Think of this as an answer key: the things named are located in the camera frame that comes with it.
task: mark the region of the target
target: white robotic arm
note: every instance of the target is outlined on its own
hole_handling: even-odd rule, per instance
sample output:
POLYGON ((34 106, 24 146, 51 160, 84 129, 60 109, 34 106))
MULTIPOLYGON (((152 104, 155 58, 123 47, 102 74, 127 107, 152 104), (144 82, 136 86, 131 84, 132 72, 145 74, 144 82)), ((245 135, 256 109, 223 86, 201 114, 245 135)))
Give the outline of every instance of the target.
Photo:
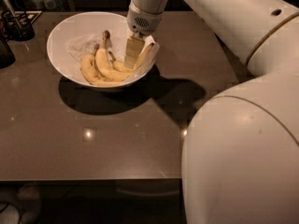
MULTIPOLYGON (((299 223, 299 9, 282 0, 184 0, 257 78, 207 102, 182 155, 189 224, 299 223)), ((132 0, 158 28, 166 0, 132 0)))

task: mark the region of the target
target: pen holder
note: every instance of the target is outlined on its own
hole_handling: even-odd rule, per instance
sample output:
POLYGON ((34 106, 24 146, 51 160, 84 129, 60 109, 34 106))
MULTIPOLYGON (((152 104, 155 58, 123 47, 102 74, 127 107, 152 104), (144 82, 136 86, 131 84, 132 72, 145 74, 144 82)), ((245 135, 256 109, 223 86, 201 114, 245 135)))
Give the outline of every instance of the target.
POLYGON ((16 17, 13 17, 10 12, 5 12, 2 18, 5 20, 4 24, 8 39, 26 41, 35 36, 35 31, 26 11, 17 14, 16 17))

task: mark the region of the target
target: white bowl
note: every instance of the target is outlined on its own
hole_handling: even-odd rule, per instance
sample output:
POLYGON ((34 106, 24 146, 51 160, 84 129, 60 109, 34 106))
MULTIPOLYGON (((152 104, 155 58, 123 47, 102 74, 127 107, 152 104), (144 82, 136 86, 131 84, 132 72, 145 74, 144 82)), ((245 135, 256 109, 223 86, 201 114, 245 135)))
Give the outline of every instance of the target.
POLYGON ((133 72, 120 85, 109 87, 94 86, 84 78, 80 71, 78 59, 75 59, 74 54, 70 52, 70 41, 89 35, 97 35, 97 37, 101 38, 105 30, 109 30, 111 34, 111 46, 109 49, 113 53, 116 51, 117 58, 119 56, 120 59, 123 59, 126 39, 131 34, 126 17, 108 12, 85 12, 65 19, 51 31, 47 41, 47 53, 52 65, 64 77, 79 85, 99 91, 121 91, 146 75, 154 65, 159 50, 159 44, 156 42, 139 69, 133 72))

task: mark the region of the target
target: countertop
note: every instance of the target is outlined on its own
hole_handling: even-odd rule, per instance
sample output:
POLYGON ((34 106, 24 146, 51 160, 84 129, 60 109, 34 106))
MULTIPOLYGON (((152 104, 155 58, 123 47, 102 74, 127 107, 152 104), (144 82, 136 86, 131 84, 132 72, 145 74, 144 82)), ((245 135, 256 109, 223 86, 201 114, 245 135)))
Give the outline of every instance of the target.
POLYGON ((44 12, 9 41, 0 69, 0 181, 180 178, 193 115, 237 83, 216 36, 191 11, 165 12, 149 74, 124 91, 89 90, 53 68, 46 43, 72 12, 44 12))

